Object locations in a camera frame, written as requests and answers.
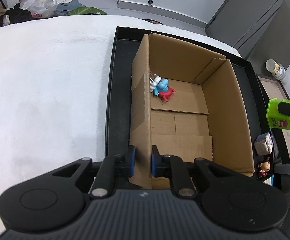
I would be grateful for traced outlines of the white purple cube toy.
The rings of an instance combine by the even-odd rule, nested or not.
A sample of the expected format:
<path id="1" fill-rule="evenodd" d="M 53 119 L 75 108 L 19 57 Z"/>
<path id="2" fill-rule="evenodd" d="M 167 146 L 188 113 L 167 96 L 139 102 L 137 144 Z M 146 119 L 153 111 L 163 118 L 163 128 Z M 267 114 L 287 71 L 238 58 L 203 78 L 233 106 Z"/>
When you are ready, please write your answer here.
<path id="1" fill-rule="evenodd" d="M 273 151 L 273 141 L 270 133 L 261 134 L 254 142 L 254 147 L 258 155 L 268 155 Z"/>

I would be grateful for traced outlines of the black shallow tray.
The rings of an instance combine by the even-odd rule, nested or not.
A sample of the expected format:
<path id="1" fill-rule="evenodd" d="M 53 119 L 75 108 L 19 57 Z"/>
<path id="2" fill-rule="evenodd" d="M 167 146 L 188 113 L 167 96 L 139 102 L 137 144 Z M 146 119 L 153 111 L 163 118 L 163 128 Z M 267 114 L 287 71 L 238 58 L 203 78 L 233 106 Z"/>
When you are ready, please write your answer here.
<path id="1" fill-rule="evenodd" d="M 265 181 L 272 176 L 272 168 L 270 168 L 270 171 L 265 177 L 257 175 L 257 163 L 259 161 L 264 161 L 267 157 L 270 159 L 273 157 L 272 155 L 267 155 L 266 157 L 257 155 L 253 146 L 257 136 L 268 133 L 270 128 L 266 121 L 264 98 L 251 64 L 241 57 L 215 46 L 195 42 L 171 34 L 143 29 L 127 27 L 118 27 L 116 29 L 110 64 L 106 110 L 106 155 L 124 154 L 128 146 L 132 145 L 130 143 L 132 64 L 140 47 L 142 38 L 144 35 L 152 33 L 189 42 L 216 53 L 223 54 L 229 58 L 244 100 L 252 140 L 255 171 L 251 177 L 260 181 Z"/>

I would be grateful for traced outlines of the grey door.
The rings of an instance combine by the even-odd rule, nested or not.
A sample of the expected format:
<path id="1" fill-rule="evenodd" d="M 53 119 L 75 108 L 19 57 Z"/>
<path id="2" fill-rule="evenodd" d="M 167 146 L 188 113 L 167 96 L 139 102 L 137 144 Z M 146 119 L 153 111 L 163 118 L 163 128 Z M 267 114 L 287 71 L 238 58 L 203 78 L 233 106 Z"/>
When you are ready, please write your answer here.
<path id="1" fill-rule="evenodd" d="M 290 4 L 290 0 L 225 0 L 206 34 L 247 57 L 284 1 Z"/>

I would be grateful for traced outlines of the brown cardboard box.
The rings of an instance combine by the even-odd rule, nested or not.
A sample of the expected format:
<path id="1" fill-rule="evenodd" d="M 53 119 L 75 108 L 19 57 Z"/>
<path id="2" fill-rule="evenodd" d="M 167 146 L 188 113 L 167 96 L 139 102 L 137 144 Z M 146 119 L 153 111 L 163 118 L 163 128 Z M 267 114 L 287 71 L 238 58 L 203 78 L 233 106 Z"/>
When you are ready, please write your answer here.
<path id="1" fill-rule="evenodd" d="M 176 90 L 168 102 L 150 92 L 149 72 Z M 130 143 L 136 148 L 131 182 L 164 186 L 151 173 L 152 146 L 192 162 L 203 157 L 248 177 L 255 168 L 242 93 L 229 58 L 195 44 L 147 34 L 132 64 Z"/>

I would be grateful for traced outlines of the blue red figurine keychain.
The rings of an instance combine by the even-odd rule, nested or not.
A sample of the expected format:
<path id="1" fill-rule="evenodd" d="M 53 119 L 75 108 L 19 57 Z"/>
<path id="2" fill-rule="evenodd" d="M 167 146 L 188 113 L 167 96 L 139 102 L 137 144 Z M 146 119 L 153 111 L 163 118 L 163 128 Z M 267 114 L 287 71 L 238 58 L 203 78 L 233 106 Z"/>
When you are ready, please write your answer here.
<path id="1" fill-rule="evenodd" d="M 165 102 L 168 102 L 176 90 L 169 86 L 169 80 L 156 75 L 153 72 L 149 72 L 149 88 L 150 92 L 159 97 Z"/>

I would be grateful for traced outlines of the dark floor mat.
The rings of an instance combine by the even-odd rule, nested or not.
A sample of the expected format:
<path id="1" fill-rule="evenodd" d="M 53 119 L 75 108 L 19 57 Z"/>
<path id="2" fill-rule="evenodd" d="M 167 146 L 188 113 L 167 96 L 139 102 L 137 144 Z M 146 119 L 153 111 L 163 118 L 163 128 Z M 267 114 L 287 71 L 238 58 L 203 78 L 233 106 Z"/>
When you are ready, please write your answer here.
<path id="1" fill-rule="evenodd" d="M 156 21 L 156 20 L 152 20 L 152 19 L 147 19 L 147 18 L 143 18 L 142 20 L 149 22 L 151 24 L 159 24 L 159 25 L 163 25 L 163 23 Z"/>

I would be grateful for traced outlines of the green cartoon cushion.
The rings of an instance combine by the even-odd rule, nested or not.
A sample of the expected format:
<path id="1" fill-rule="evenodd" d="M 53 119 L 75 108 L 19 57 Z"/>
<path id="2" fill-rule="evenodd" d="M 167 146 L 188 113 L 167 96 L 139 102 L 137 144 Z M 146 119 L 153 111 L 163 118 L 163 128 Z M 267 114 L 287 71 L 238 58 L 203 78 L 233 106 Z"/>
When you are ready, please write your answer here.
<path id="1" fill-rule="evenodd" d="M 107 13 L 95 7 L 78 7 L 67 13 L 67 16 L 75 15 L 107 15 Z"/>

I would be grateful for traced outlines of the white plastic bag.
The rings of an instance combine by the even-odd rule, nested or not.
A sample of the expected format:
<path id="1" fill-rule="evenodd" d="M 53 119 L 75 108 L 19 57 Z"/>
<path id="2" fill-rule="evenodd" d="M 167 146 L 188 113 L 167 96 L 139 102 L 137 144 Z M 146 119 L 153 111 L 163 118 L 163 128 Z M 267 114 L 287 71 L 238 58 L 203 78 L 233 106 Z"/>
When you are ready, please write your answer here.
<path id="1" fill-rule="evenodd" d="M 21 9 L 31 12 L 33 18 L 49 18 L 53 16 L 57 6 L 73 0 L 27 0 Z"/>

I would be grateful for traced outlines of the white table cloth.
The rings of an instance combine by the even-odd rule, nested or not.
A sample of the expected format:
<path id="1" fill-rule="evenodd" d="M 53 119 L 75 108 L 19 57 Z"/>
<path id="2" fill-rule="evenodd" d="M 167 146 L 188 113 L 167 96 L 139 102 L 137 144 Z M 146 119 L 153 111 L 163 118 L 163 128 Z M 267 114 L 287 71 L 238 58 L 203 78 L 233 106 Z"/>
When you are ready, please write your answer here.
<path id="1" fill-rule="evenodd" d="M 173 34 L 237 54 L 205 35 L 128 16 L 61 16 L 0 27 L 0 195 L 79 158 L 103 159 L 117 27 Z"/>

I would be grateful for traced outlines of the green hexagonal box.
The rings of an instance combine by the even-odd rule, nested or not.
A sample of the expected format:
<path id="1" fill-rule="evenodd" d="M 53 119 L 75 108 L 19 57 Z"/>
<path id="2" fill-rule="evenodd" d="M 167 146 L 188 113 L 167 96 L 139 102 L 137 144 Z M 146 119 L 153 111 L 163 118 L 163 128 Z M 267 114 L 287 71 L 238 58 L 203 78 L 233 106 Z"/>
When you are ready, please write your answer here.
<path id="1" fill-rule="evenodd" d="M 267 122 L 270 128 L 290 130 L 290 116 L 278 112 L 278 104 L 282 101 L 290 103 L 290 99 L 272 98 L 269 100 L 266 113 Z"/>

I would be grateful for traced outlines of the stacked paper cups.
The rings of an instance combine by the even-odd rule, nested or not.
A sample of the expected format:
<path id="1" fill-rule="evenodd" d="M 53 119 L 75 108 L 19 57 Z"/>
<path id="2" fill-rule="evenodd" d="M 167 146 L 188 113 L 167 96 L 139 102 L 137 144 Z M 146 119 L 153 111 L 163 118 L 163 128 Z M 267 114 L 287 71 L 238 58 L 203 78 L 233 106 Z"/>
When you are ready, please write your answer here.
<path id="1" fill-rule="evenodd" d="M 268 59 L 265 63 L 265 67 L 276 80 L 282 83 L 287 82 L 286 71 L 285 71 L 285 68 L 281 64 L 278 64 L 273 59 Z"/>

